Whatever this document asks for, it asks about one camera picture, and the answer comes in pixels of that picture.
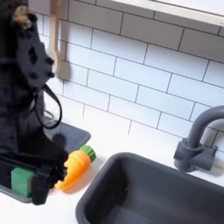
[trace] orange carrot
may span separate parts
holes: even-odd
[[[91,162],[95,160],[95,152],[88,146],[82,146],[80,150],[72,152],[65,162],[67,175],[64,181],[59,181],[55,188],[67,190],[73,186],[79,178],[88,170]]]

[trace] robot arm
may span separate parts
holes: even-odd
[[[53,60],[39,40],[37,18],[28,11],[27,0],[0,0],[0,28],[0,191],[42,205],[49,189],[66,175],[65,145],[57,145],[57,137],[52,141],[44,131],[61,120],[45,126],[44,91],[61,109],[46,85],[54,76]],[[32,173],[26,197],[13,188],[19,171]]]

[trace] gray faucet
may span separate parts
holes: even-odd
[[[195,120],[188,138],[178,143],[174,155],[174,164],[179,170],[193,172],[196,168],[206,171],[212,169],[218,147],[214,146],[212,150],[204,149],[200,139],[207,125],[219,119],[224,119],[224,106],[210,108]]]

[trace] gray sink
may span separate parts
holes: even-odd
[[[79,224],[223,224],[224,188],[121,153],[87,189],[76,218]]]

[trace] cable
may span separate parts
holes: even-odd
[[[60,122],[62,120],[62,107],[61,107],[60,100],[57,97],[57,95],[46,84],[43,86],[43,90],[58,103],[58,105],[59,105],[59,120],[53,126],[47,126],[43,123],[36,107],[34,110],[35,110],[35,113],[37,115],[38,121],[41,124],[41,126],[47,130],[54,130],[55,128],[57,128],[60,125]]]

